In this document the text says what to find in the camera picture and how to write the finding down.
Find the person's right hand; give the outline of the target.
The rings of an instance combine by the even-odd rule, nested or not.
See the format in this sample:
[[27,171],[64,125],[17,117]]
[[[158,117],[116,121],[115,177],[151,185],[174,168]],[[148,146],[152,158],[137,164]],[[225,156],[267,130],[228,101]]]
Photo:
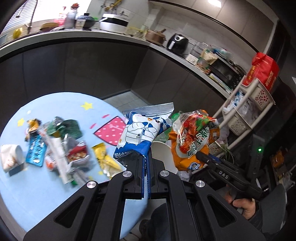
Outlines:
[[227,191],[226,194],[224,195],[224,199],[229,203],[232,204],[236,208],[242,208],[242,216],[245,217],[246,219],[250,219],[254,216],[256,212],[256,205],[255,201],[252,199],[234,199],[230,195],[230,191]]

